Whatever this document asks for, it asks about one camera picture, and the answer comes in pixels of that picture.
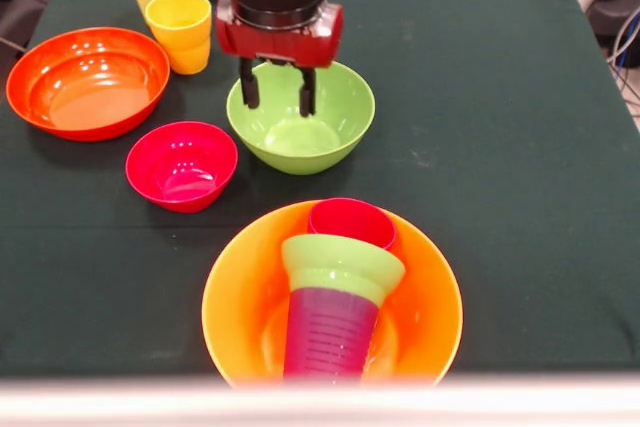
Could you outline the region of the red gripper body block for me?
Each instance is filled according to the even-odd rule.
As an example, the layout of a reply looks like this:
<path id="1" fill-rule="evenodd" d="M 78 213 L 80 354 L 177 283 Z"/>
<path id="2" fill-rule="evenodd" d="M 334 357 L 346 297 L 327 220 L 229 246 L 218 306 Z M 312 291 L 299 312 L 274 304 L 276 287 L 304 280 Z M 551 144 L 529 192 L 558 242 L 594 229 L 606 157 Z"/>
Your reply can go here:
<path id="1" fill-rule="evenodd" d="M 343 7 L 327 2 L 311 24 L 280 31 L 259 29 L 240 21 L 227 1 L 219 1 L 216 6 L 215 31 L 225 53 L 299 67 L 328 67 L 338 52 L 343 25 Z"/>

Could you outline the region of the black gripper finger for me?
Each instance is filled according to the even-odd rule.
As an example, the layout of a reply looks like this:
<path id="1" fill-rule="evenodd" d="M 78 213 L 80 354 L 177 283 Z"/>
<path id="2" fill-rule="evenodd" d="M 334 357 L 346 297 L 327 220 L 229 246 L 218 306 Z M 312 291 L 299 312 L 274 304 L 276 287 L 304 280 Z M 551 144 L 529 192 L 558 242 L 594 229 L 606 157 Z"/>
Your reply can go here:
<path id="1" fill-rule="evenodd" d="M 312 116 L 316 112 L 316 72 L 313 68 L 299 67 L 302 74 L 299 112 L 302 117 Z"/>
<path id="2" fill-rule="evenodd" d="M 241 57 L 239 61 L 239 78 L 243 103 L 250 109 L 256 109 L 260 103 L 259 87 L 253 73 L 253 60 Z"/>

